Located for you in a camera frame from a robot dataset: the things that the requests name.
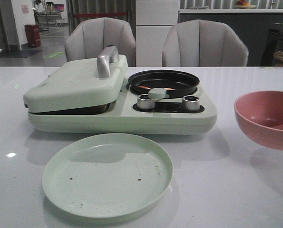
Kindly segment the pink bowl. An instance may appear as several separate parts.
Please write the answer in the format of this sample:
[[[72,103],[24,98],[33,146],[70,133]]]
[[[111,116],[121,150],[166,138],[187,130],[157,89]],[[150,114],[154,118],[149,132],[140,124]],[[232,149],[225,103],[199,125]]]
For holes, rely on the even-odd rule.
[[[236,99],[234,111],[242,132],[257,144],[283,150],[283,91],[257,91]]]

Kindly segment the green breakfast maker lid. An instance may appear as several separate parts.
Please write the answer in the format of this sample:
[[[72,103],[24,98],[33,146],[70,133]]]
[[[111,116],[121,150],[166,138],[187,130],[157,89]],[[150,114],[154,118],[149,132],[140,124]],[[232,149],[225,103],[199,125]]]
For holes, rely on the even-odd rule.
[[[98,58],[67,62],[24,94],[25,107],[31,113],[44,113],[100,106],[117,100],[128,64],[124,55],[112,60],[111,54],[115,53],[114,47],[107,47]],[[106,65],[98,63],[103,56]]]

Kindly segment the green breakfast maker base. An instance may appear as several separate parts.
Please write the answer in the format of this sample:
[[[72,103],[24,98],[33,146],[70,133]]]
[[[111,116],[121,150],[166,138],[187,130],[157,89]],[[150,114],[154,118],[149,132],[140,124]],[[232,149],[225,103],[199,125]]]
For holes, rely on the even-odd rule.
[[[192,135],[208,132],[217,120],[217,108],[199,85],[194,94],[201,110],[193,113],[140,112],[134,109],[137,95],[125,79],[116,101],[96,115],[54,115],[28,113],[38,130],[55,133],[132,133]]]

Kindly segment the dark appliance at right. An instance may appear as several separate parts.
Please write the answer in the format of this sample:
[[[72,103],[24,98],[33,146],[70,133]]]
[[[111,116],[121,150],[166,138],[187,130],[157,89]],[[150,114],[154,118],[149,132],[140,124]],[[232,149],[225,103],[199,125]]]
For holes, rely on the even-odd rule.
[[[271,67],[283,65],[281,60],[273,56],[278,51],[283,52],[283,23],[274,23],[268,30],[260,66]]]

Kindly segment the grey counter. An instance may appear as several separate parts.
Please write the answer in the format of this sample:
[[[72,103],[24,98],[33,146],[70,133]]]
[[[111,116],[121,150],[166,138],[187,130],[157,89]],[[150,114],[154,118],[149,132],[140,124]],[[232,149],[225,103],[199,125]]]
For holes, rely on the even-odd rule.
[[[258,67],[261,64],[268,30],[274,23],[283,23],[283,11],[258,9],[232,10],[181,10],[179,22],[203,19],[229,25],[245,43],[249,50],[247,65]]]

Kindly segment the fruit plate on counter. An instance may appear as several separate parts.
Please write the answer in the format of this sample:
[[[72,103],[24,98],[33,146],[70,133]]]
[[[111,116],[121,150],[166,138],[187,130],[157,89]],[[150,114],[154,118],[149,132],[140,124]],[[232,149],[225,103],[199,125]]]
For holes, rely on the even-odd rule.
[[[254,9],[257,7],[256,5],[251,5],[245,0],[238,0],[234,6],[238,9]]]

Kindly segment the right silver control knob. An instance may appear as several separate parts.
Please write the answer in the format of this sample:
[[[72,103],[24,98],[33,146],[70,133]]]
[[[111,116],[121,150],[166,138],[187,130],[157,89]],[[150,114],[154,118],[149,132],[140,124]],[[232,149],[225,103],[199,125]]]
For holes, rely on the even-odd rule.
[[[186,95],[182,98],[182,109],[194,112],[200,110],[200,108],[200,98],[193,95]]]

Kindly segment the silver control knob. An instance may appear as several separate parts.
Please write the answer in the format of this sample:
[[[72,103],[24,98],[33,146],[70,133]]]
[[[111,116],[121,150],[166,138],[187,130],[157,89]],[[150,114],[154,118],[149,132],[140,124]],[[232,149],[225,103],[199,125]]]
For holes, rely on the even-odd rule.
[[[182,98],[182,109],[194,112],[200,110],[200,108],[200,98],[193,95],[186,95]]]
[[[151,110],[155,107],[155,101],[149,98],[148,94],[141,94],[137,97],[137,107],[141,110]]]

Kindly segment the black round frying pan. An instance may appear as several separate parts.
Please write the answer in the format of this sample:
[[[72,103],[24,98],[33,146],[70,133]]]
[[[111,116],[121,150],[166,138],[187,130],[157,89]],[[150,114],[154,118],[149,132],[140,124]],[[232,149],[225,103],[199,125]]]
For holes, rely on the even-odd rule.
[[[176,70],[147,70],[133,74],[128,79],[130,88],[136,94],[147,94],[150,90],[138,86],[168,87],[175,91],[166,91],[169,98],[181,98],[196,92],[200,79],[190,73]]]

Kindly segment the white cabinet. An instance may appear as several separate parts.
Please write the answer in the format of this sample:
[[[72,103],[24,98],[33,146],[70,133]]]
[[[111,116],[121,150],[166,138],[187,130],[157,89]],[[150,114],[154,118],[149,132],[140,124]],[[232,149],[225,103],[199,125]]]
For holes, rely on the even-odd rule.
[[[136,65],[162,66],[162,49],[171,27],[178,21],[180,1],[136,1]]]

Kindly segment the left silver control knob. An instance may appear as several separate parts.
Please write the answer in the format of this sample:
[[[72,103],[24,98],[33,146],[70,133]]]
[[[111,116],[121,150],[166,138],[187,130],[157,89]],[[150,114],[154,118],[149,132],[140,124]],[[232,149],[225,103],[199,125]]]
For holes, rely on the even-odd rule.
[[[151,110],[155,107],[155,101],[149,98],[148,94],[141,94],[137,97],[137,107],[141,110]]]

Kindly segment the green round plate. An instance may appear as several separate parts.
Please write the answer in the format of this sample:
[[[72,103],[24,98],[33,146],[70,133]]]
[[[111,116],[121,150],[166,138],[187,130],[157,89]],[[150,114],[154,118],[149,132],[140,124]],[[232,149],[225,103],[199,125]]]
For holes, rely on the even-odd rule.
[[[96,223],[135,218],[157,204],[173,177],[169,154],[138,135],[84,138],[56,153],[42,176],[47,198]]]

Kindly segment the red bin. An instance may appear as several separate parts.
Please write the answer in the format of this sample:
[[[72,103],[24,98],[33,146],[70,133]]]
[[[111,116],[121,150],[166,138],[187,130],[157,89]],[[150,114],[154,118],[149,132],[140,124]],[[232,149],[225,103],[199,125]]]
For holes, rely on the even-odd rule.
[[[27,43],[30,48],[36,48],[41,45],[39,26],[36,24],[25,25]]]

